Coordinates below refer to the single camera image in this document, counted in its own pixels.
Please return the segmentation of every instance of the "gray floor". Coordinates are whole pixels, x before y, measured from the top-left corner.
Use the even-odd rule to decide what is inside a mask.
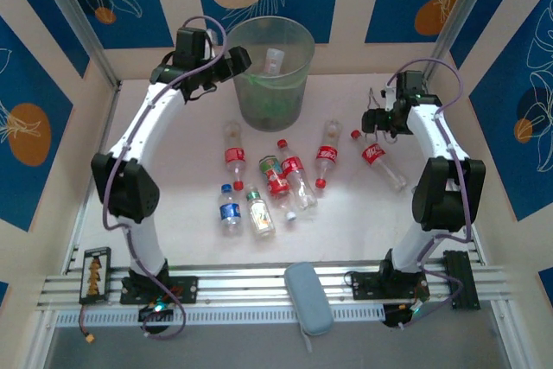
[[[190,326],[176,340],[155,341],[139,328],[77,328],[54,334],[46,368],[55,369],[360,369],[507,368],[493,314],[448,307],[403,332],[382,323],[336,323],[306,351],[295,324]]]

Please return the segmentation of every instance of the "red bottle cap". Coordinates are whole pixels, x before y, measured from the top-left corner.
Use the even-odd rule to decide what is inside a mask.
[[[317,186],[319,189],[324,189],[326,185],[327,181],[325,181],[324,179],[317,179],[315,181],[315,186]]]

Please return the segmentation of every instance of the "coca-cola bottle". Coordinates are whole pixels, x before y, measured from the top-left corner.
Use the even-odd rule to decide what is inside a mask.
[[[289,149],[286,140],[279,140],[278,148],[283,154],[281,166],[283,167],[284,177],[292,187],[297,206],[301,209],[315,207],[317,205],[317,198],[309,186],[302,161],[295,152]]]
[[[336,157],[338,156],[338,139],[342,132],[342,124],[336,120],[328,120],[325,123],[325,128],[322,133],[322,142],[317,157],[315,158],[315,166],[317,167],[317,180],[315,186],[319,189],[324,189],[327,185],[325,176],[334,169],[336,165]]]
[[[283,169],[275,156],[266,156],[259,161],[259,169],[264,174],[267,182],[267,190],[275,203],[285,212],[286,220],[291,222],[296,219],[296,213],[292,207],[292,194],[288,181],[284,178]]]
[[[229,121],[225,124],[225,163],[226,169],[232,173],[234,177],[234,190],[242,190],[244,183],[242,182],[242,174],[245,171],[245,153],[242,148],[242,140],[240,124],[236,121]]]
[[[394,165],[390,156],[382,150],[380,144],[371,139],[361,136],[359,130],[352,131],[352,138],[355,140],[361,155],[369,163],[369,166],[376,170],[396,192],[401,191],[407,185],[407,179]]]

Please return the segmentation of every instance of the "clear plastic bottle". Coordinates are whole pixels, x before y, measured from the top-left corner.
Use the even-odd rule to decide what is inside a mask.
[[[289,149],[286,140],[279,140],[277,145],[283,153],[284,160],[281,166],[283,167],[284,177],[292,187],[297,205],[301,209],[316,207],[317,198],[313,193],[313,189],[309,186],[302,161],[296,153]]]
[[[244,188],[242,175],[245,171],[245,153],[240,138],[242,129],[236,121],[229,121],[225,124],[224,132],[226,169],[234,177],[234,190],[240,191]]]
[[[242,231],[240,222],[240,206],[232,195],[231,185],[221,186],[221,196],[219,197],[219,212],[221,215],[221,226],[223,233],[227,235],[236,235]]]
[[[248,185],[246,187],[245,199],[248,201],[248,210],[256,236],[268,237],[274,235],[275,225],[270,217],[269,208],[265,201],[261,199],[261,194],[255,186]]]
[[[325,128],[322,133],[322,142],[317,157],[315,158],[315,166],[317,167],[317,180],[315,186],[319,189],[324,189],[327,185],[325,176],[336,166],[336,157],[338,157],[338,139],[342,132],[342,124],[336,120],[328,120],[325,123]]]
[[[284,51],[276,48],[267,49],[264,73],[268,75],[279,75],[280,67],[283,65],[283,59]]]
[[[369,166],[377,170],[393,190],[399,192],[407,186],[407,179],[382,150],[380,144],[371,139],[365,140],[359,130],[352,131],[352,139],[355,140],[361,155],[369,163]]]
[[[259,161],[259,170],[264,174],[267,189],[275,203],[286,213],[288,222],[296,219],[292,204],[290,185],[284,178],[283,168],[276,156],[266,156]]]

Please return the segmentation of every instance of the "translucent plastic bucket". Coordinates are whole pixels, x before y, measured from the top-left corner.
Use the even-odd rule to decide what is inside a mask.
[[[242,46],[251,66],[233,78],[242,117],[251,127],[279,131],[300,116],[309,65],[315,52],[313,36],[298,22],[261,16],[237,25],[228,36],[229,48]],[[267,50],[284,52],[278,75],[265,72]]]

